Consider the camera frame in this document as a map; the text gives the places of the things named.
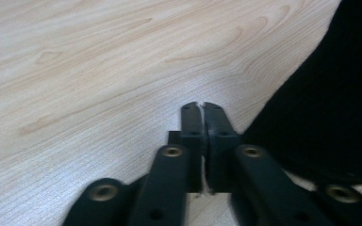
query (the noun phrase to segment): wood grain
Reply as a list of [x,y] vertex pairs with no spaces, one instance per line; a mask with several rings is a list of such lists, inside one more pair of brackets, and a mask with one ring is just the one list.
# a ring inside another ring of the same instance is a hole
[[[323,37],[337,0],[0,1],[0,225],[60,225],[90,182],[149,169],[179,107],[238,131]],[[234,225],[226,196],[190,225]]]

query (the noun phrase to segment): black plastic part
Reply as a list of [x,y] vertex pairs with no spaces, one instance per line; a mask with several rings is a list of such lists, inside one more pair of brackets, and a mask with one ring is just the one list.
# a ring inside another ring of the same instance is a hole
[[[119,181],[109,178],[93,182],[72,206],[63,225],[125,225],[144,179],[145,177],[142,177],[129,186],[122,185]],[[117,193],[108,201],[94,201],[91,199],[91,192],[98,186],[114,186]]]
[[190,150],[189,192],[202,191],[202,156],[206,155],[206,130],[196,102],[181,107],[181,144]]
[[[337,225],[362,226],[362,195],[349,186],[337,185],[349,190],[357,197],[357,202],[340,202],[327,194],[330,186],[334,185],[318,186],[314,192],[314,199],[319,203],[323,212]],[[339,196],[343,198],[346,194],[341,193]]]
[[229,159],[240,144],[225,112],[218,105],[205,103],[205,123],[209,152],[206,159],[206,179],[212,192],[230,192]]
[[334,225],[262,148],[234,150],[236,183],[257,213],[259,225]]
[[256,226],[257,215],[255,209],[249,203],[246,196],[240,191],[233,191],[230,198],[230,203],[234,212],[234,217],[241,226]]
[[167,144],[181,144],[181,131],[169,131]]
[[362,0],[343,0],[314,53],[243,136],[311,181],[362,184]]
[[127,225],[184,225],[189,160],[189,150],[180,145],[157,151]]

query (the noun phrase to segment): black cloth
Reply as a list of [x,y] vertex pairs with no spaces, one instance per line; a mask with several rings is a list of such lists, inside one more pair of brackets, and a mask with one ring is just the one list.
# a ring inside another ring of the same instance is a hole
[[312,181],[362,184],[362,0],[340,3],[317,49],[242,137]]

